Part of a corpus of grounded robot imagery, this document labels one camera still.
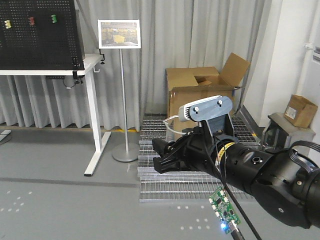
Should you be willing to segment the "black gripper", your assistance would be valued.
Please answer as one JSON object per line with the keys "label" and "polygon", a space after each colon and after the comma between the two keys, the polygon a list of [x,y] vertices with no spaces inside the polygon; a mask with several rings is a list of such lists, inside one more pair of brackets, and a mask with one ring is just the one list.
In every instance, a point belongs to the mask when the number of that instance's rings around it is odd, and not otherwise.
{"label": "black gripper", "polygon": [[153,167],[160,173],[201,171],[220,177],[222,167],[218,154],[227,149],[227,144],[236,144],[238,139],[226,134],[215,134],[206,139],[205,134],[193,132],[177,141],[152,139],[152,148],[160,157],[153,158]]}

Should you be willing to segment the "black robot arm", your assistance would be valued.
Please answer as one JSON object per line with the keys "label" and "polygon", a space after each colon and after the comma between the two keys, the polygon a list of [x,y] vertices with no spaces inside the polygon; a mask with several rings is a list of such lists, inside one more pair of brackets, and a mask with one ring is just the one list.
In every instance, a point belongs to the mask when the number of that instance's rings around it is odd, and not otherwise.
{"label": "black robot arm", "polygon": [[201,171],[253,196],[278,221],[308,229],[320,225],[320,170],[303,168],[287,149],[275,154],[247,147],[233,136],[207,140],[200,132],[173,142],[152,140],[158,173]]}

